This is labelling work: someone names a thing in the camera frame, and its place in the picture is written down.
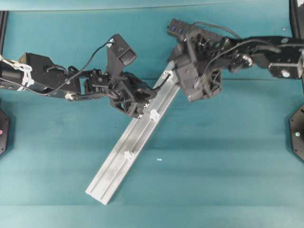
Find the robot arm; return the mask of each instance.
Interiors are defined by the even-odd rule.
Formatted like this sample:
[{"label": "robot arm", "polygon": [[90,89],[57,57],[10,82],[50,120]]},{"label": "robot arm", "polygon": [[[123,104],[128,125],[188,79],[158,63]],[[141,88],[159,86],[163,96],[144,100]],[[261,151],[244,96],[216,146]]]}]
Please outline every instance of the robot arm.
[{"label": "robot arm", "polygon": [[268,69],[275,78],[299,79],[303,74],[304,41],[300,39],[279,36],[241,39],[229,30],[237,37],[234,39],[176,19],[171,21],[167,32],[178,41],[169,61],[174,60],[180,87],[191,102],[214,97],[222,90],[223,69],[235,73],[256,64]]},{"label": "robot arm", "polygon": [[[95,53],[106,45],[108,64],[106,71],[84,70]],[[136,53],[116,34],[97,49],[81,70],[55,65],[50,58],[25,53],[20,60],[1,59],[0,88],[15,91],[29,90],[38,95],[64,98],[69,101],[110,98],[111,106],[124,114],[140,118],[149,100],[159,88],[152,89],[134,74],[123,69],[136,59]],[[81,93],[80,78],[85,78]]]}]

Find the screw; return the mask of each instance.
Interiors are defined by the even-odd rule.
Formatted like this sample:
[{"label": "screw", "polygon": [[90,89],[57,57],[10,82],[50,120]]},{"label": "screw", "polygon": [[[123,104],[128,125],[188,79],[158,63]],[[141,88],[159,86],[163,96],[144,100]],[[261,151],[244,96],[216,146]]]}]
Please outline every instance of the screw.
[{"label": "screw", "polygon": [[288,42],[288,38],[283,38],[282,40],[281,40],[281,43],[282,44],[285,44],[285,43],[287,43]]},{"label": "screw", "polygon": [[287,70],[282,70],[281,73],[282,73],[283,77],[289,77],[290,76],[290,73]]}]

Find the metal bracket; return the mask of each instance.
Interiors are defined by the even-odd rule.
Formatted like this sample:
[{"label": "metal bracket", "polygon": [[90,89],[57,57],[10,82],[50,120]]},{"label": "metal bracket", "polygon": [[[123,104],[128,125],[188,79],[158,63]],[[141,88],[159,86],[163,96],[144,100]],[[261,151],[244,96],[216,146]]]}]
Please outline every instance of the metal bracket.
[{"label": "metal bracket", "polygon": [[304,161],[304,105],[289,119],[294,153]]}]

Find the white zip tie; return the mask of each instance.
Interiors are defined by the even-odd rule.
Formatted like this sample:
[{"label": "white zip tie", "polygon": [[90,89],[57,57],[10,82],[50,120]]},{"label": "white zip tie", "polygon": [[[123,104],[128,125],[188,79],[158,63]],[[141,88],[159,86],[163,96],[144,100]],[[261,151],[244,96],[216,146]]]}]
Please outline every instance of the white zip tie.
[{"label": "white zip tie", "polygon": [[[31,66],[29,66],[27,64],[19,63],[18,61],[15,61],[15,60],[7,60],[2,55],[0,55],[0,61],[10,65],[15,70],[20,70],[24,73],[23,79],[22,79],[23,86],[29,87],[35,83],[35,81],[32,79],[32,76],[30,74],[30,72],[32,71]],[[23,86],[21,86],[19,89],[17,89],[17,91],[25,90],[25,87],[23,87]]]}]

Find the metal rail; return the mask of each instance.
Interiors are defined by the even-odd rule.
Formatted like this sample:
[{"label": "metal rail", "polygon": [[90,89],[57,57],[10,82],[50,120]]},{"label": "metal rail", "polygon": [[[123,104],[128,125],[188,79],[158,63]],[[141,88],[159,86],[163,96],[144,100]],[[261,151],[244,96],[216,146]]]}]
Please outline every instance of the metal rail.
[{"label": "metal rail", "polygon": [[142,148],[150,138],[157,124],[175,98],[179,86],[173,70],[174,63],[170,62],[154,87],[159,86],[168,74],[166,81],[144,110],[141,119],[132,119],[115,147],[101,166],[98,173],[86,189],[86,193],[104,205],[107,205],[125,175],[135,162]]}]

